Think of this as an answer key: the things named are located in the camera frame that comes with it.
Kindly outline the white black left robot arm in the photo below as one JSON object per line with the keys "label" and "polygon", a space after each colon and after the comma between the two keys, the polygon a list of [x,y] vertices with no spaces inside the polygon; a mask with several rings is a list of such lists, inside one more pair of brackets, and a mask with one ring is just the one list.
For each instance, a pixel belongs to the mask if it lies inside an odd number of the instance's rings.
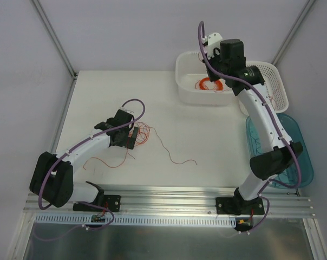
{"label": "white black left robot arm", "polygon": [[89,181],[74,181],[75,172],[92,156],[111,146],[134,148],[134,138],[129,133],[134,116],[118,109],[115,116],[100,122],[87,137],[72,147],[52,154],[44,152],[38,161],[29,190],[38,195],[38,207],[62,207],[68,202],[82,202],[93,211],[104,205],[104,190]]}

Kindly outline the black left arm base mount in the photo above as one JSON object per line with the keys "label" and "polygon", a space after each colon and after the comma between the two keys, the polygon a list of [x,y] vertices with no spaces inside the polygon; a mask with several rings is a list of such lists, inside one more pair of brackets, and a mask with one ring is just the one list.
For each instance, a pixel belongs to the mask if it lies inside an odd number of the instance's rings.
{"label": "black left arm base mount", "polygon": [[119,212],[121,196],[105,194],[102,187],[86,181],[85,183],[74,183],[70,201],[74,203],[73,211],[76,212],[96,212],[101,211],[101,208]]}

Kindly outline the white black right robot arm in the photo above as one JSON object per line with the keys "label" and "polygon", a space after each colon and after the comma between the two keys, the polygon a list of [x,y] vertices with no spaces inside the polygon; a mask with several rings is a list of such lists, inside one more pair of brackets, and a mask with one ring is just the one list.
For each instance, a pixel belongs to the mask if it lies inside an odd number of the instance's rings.
{"label": "white black right robot arm", "polygon": [[259,195],[276,176],[292,164],[303,151],[300,142],[293,142],[280,123],[265,87],[265,80],[256,66],[247,66],[244,44],[239,39],[199,40],[207,73],[211,81],[224,79],[226,85],[239,98],[257,130],[263,153],[250,159],[251,172],[233,197],[222,205],[225,212],[247,213],[260,199]]}

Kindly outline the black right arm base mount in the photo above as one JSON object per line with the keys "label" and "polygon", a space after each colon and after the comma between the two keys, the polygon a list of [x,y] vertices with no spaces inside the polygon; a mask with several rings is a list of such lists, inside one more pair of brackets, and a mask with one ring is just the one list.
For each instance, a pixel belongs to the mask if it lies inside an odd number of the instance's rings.
{"label": "black right arm base mount", "polygon": [[236,188],[232,197],[216,197],[215,206],[218,215],[255,215],[265,214],[263,201],[256,197],[252,200],[244,200],[239,189]]}

